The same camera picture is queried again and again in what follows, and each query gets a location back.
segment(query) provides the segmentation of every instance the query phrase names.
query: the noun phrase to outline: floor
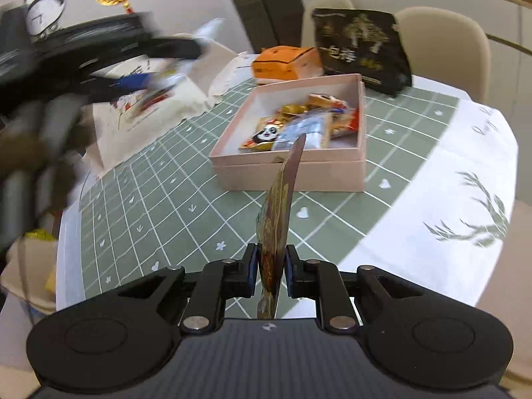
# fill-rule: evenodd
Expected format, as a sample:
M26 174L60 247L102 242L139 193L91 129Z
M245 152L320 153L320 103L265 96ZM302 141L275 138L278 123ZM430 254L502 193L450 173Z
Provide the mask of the floor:
M478 307L501 319L513 335L514 353L502 384L518 399L532 398L532 206L516 201L504 249ZM23 355L27 320L8 299L0 314L0 397L25 398L37 381ZM9 341L10 352L5 352Z

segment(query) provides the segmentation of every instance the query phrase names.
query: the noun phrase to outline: chair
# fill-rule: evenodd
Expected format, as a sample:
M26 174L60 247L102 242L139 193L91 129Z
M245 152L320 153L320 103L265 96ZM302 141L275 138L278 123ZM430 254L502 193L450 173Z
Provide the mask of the chair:
M314 21L312 12L314 9L354 9L351 0L314 0L305 6L303 13L303 27L301 29L301 46L303 48L315 46Z
M478 23L434 7L409 7L395 18L414 75L452 85L475 102L486 102L491 52Z

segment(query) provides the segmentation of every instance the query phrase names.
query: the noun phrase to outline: black snack bag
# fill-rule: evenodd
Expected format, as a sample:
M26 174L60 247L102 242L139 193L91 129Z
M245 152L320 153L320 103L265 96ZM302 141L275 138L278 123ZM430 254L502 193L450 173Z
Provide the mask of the black snack bag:
M315 9L312 17L326 75L360 73L368 88L393 96L412 86L410 64L391 13Z

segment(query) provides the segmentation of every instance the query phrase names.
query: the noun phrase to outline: open pink box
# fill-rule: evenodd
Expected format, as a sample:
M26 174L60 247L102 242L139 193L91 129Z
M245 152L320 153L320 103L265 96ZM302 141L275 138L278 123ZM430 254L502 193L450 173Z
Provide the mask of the open pink box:
M359 74L298 79L255 87L209 155L226 190L269 190L288 151L247 153L239 147L262 117L288 103L305 103L310 93L331 94L360 109L356 136L331 139L329 148L304 150L295 190L361 192L365 179L364 84Z

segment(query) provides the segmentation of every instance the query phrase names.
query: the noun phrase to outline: silver bolt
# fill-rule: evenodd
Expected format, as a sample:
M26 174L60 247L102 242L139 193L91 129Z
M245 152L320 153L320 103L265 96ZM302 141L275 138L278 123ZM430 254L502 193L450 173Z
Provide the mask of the silver bolt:
M351 317L339 316L329 320L331 327L337 330L347 330L356 325L356 321Z
M188 317L183 321L183 325L191 330L201 330L208 327L209 320L206 317L194 316Z

